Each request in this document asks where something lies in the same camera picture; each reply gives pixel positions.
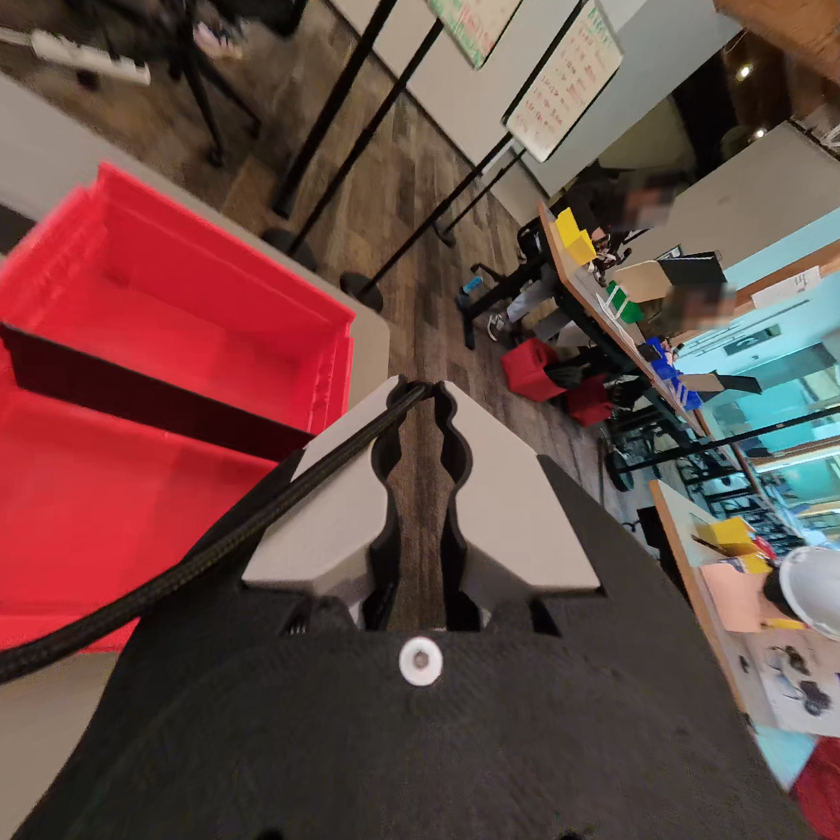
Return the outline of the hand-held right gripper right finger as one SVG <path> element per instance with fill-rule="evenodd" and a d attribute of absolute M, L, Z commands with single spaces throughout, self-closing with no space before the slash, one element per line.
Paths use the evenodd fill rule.
<path fill-rule="evenodd" d="M 446 617 L 597 593 L 599 577 L 544 468 L 552 460 L 450 381 L 437 384 L 437 427 L 454 484 L 440 541 Z"/>

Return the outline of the white power strip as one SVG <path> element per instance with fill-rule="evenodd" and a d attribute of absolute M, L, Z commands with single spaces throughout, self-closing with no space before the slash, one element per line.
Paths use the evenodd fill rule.
<path fill-rule="evenodd" d="M 145 63 L 138 63 L 111 49 L 81 45 L 42 29 L 21 32 L 1 27 L 1 41 L 9 46 L 27 48 L 48 64 L 112 77 L 140 87 L 151 84 L 151 71 Z"/>

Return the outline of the small blue desk bin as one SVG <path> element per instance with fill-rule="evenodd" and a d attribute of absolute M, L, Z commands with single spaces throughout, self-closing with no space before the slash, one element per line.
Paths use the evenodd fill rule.
<path fill-rule="evenodd" d="M 702 408 L 700 395 L 691 391 L 681 380 L 683 374 L 676 369 L 675 356 L 669 345 L 664 345 L 660 339 L 651 338 L 638 348 L 640 354 L 651 364 L 657 377 L 669 387 L 684 409 L 695 411 Z"/>

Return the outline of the background office desk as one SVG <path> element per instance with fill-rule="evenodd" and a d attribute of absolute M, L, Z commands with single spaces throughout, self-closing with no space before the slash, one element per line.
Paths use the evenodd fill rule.
<path fill-rule="evenodd" d="M 639 328 L 633 324 L 626 325 L 607 314 L 601 287 L 569 255 L 554 215 L 545 203 L 539 203 L 538 214 L 542 260 L 551 258 L 561 284 L 560 309 L 620 372 L 637 373 L 648 379 L 645 396 L 665 420 L 691 429 L 699 439 L 705 438 L 707 433 L 696 412 L 688 411 L 681 405 L 674 388 L 657 376 L 653 366 L 638 351 L 637 347 L 643 341 Z"/>
<path fill-rule="evenodd" d="M 838 738 L 838 641 L 793 626 L 762 593 L 766 574 L 737 570 L 713 517 L 659 479 L 648 487 L 703 633 L 737 707 L 753 723 Z"/>

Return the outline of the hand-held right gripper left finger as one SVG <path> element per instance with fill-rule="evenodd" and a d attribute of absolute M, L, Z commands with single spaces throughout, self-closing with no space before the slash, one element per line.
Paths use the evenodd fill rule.
<path fill-rule="evenodd" d="M 244 585 L 335 597 L 355 621 L 389 618 L 401 576 L 401 532 L 387 479 L 402 456 L 402 423 L 265 531 Z"/>

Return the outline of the black office chair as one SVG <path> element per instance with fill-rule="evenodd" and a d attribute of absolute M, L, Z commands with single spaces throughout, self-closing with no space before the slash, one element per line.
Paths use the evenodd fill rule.
<path fill-rule="evenodd" d="M 293 36 L 300 26 L 308 6 L 307 1 L 295 2 L 208 2 L 226 23 L 234 24 L 243 18 L 255 20 L 280 38 Z M 132 25 L 140 36 L 140 45 L 132 47 L 130 61 L 139 59 L 164 61 L 173 81 L 185 80 L 195 100 L 212 143 L 207 153 L 209 163 L 219 168 L 224 163 L 225 149 L 212 105 L 204 82 L 208 81 L 225 99 L 232 102 L 249 120 L 248 133 L 259 137 L 262 121 L 215 67 L 211 58 L 197 44 L 196 27 L 199 24 L 199 7 L 196 1 L 163 2 L 66 2 L 75 13 L 88 17 L 91 24 L 111 47 L 107 29 L 100 14 L 118 15 Z"/>

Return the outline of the white hard hat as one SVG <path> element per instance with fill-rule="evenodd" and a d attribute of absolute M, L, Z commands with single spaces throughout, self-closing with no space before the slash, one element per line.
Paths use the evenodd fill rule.
<path fill-rule="evenodd" d="M 791 551 L 768 575 L 764 598 L 789 618 L 839 641 L 839 552 L 805 546 Z"/>

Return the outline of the red storage crate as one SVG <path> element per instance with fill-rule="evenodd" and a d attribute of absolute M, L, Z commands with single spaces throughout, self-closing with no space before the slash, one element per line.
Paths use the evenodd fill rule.
<path fill-rule="evenodd" d="M 536 338 L 525 340 L 500 357 L 508 390 L 533 403 L 546 403 L 567 391 L 553 382 L 544 370 L 558 361 L 557 353 Z"/>
<path fill-rule="evenodd" d="M 564 411 L 580 427 L 593 427 L 613 417 L 614 404 L 606 380 L 607 374 L 594 374 L 564 394 Z"/>

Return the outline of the red plastic bin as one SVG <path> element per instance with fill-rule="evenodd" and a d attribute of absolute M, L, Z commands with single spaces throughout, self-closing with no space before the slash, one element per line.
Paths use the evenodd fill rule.
<path fill-rule="evenodd" d="M 354 312 L 102 162 L 2 267 L 2 649 L 178 563 L 347 412 Z M 91 408 L 174 389 L 253 415 L 248 452 Z"/>

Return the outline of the green box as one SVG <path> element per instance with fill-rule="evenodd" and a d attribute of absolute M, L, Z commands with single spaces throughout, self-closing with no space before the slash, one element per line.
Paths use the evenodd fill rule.
<path fill-rule="evenodd" d="M 606 286 L 605 313 L 613 321 L 635 324 L 645 320 L 641 306 L 630 301 L 625 291 L 613 280 Z"/>

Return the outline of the yellow plastic bin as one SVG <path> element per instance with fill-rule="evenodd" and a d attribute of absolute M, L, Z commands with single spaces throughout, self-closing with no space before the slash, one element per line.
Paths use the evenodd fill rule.
<path fill-rule="evenodd" d="M 777 560 L 770 543 L 741 517 L 696 521 L 695 540 L 718 551 L 721 562 L 746 574 L 768 574 Z"/>

